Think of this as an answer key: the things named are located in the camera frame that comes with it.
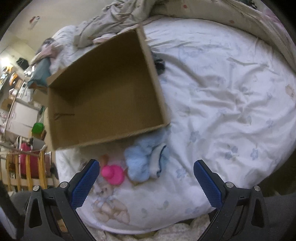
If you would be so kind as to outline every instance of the pink plunger toy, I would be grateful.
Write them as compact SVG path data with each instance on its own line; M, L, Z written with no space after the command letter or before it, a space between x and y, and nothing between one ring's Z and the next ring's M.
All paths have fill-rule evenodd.
M101 175L111 185L120 185L124 181L123 169L118 165L106 165L101 170Z

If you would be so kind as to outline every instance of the bed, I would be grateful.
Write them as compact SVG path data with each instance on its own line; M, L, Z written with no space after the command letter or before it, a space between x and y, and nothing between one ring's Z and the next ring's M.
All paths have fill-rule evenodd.
M199 217L212 208L193 175L196 160L203 159L223 181L250 188L295 149L293 46L285 54L245 31L201 19L160 16L144 30L148 45L166 64L159 80L171 116L169 161L157 180L136 186L125 180L112 187L99 177L77 209L92 229L142 234ZM53 72L94 48L74 47L76 33L77 27L67 26L53 36L64 45ZM59 181L69 181L86 161L106 153L111 164L125 168L123 152L133 141L58 150ZM100 195L106 202L117 199L124 213L102 219L94 210ZM200 226L207 224L203 219Z

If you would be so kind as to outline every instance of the screw head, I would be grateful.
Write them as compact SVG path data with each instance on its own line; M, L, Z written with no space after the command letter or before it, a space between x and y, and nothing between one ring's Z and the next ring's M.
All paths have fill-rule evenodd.
M61 188L65 188L68 186L68 183L67 182L62 182L60 185L59 185Z
M232 182L226 182L226 186L228 187L228 188L233 188L233 183Z
M39 190L39 186L34 186L33 191L37 192Z
M259 186L254 186L255 191L259 192L261 190L261 188Z

